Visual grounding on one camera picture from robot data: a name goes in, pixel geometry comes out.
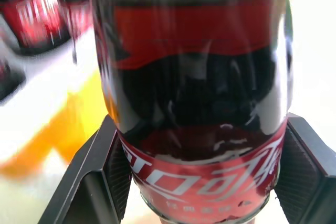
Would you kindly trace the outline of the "red label cola bottle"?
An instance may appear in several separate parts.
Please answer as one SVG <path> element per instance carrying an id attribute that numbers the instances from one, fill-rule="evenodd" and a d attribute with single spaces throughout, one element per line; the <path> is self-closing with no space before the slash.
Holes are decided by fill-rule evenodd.
<path id="1" fill-rule="evenodd" d="M 89 0 L 57 0 L 62 15 L 72 37 L 72 60 L 77 64 L 77 40 L 92 26 L 92 8 Z"/>
<path id="2" fill-rule="evenodd" d="M 289 0 L 90 0 L 108 112 L 166 224 L 252 224 L 292 99 Z"/>
<path id="3" fill-rule="evenodd" d="M 23 56 L 43 54 L 70 39 L 57 0 L 0 0 L 3 41 Z"/>
<path id="4" fill-rule="evenodd" d="M 10 96 L 23 82 L 23 72 L 12 68 L 7 61 L 0 59 L 0 103 Z"/>

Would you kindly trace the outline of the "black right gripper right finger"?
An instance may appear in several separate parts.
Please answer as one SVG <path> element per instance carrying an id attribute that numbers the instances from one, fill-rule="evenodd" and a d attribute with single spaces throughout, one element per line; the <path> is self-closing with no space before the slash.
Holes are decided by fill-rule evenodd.
<path id="1" fill-rule="evenodd" d="M 290 114 L 275 187 L 289 224 L 336 224 L 336 152 Z"/>

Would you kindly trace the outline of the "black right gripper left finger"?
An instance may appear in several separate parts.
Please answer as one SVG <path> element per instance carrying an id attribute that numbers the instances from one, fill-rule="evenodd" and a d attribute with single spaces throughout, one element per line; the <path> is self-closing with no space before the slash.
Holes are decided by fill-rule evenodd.
<path id="1" fill-rule="evenodd" d="M 38 224 L 121 224 L 131 168 L 106 116 L 73 157 Z"/>

